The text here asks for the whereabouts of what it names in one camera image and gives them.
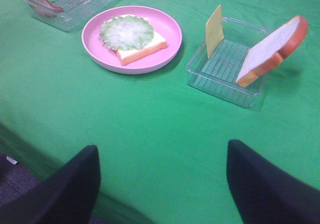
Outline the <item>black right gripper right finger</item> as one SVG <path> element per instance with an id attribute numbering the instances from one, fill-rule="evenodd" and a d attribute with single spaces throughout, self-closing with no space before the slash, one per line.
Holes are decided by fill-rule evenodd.
<path id="1" fill-rule="evenodd" d="M 226 176 L 243 223 L 319 223 L 320 191 L 240 140 L 229 140 Z"/>

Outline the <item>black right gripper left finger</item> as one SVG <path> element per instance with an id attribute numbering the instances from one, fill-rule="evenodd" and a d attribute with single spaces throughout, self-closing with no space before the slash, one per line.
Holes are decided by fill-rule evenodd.
<path id="1" fill-rule="evenodd" d="M 0 209 L 1 223 L 89 223 L 100 189 L 99 152 L 86 146 L 56 173 Z"/>

